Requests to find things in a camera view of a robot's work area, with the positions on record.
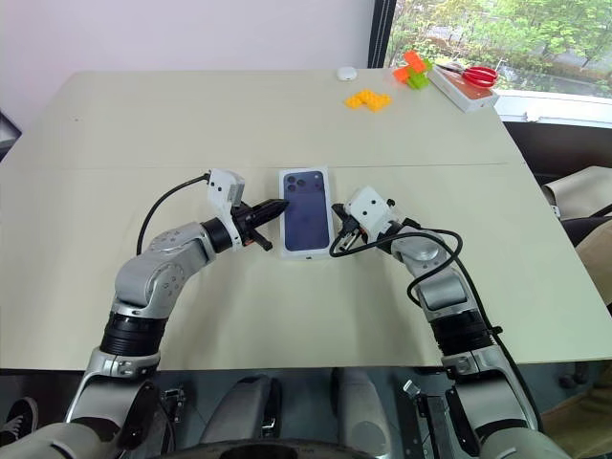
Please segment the sneaker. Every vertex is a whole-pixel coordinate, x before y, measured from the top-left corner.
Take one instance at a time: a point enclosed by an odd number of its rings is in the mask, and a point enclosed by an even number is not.
[[[38,406],[34,399],[24,397],[12,404],[7,423],[0,427],[0,447],[16,442],[38,427]]]

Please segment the window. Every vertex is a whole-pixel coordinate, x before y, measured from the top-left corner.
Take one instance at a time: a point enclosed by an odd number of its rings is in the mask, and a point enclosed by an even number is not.
[[[612,123],[612,0],[396,0],[384,66],[404,65],[411,49],[434,63],[496,69],[502,99],[516,101],[521,91],[531,92],[531,106],[534,92],[599,98],[600,115]],[[522,116],[525,103],[503,107],[520,106]],[[543,106],[536,117],[554,117],[539,113]]]

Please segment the white mouse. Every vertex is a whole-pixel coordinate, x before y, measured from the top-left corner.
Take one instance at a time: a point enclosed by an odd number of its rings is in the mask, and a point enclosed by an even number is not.
[[[336,72],[340,81],[351,81],[357,78],[357,69],[354,67],[340,67]]]

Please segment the smartphone box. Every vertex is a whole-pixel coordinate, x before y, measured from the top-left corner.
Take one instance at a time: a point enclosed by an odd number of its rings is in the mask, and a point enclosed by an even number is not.
[[[499,95],[493,89],[477,88],[466,82],[461,75],[437,65],[429,71],[427,77],[466,113],[479,108],[493,107],[499,99]]]
[[[290,202],[280,215],[281,257],[293,260],[329,258],[335,235],[327,167],[283,169],[278,173],[278,190],[280,197]],[[311,241],[313,234],[316,241]]]

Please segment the red scissors handle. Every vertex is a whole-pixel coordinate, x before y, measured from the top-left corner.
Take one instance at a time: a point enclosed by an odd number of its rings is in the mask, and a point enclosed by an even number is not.
[[[497,72],[489,67],[469,67],[462,76],[478,88],[491,88],[497,81]]]

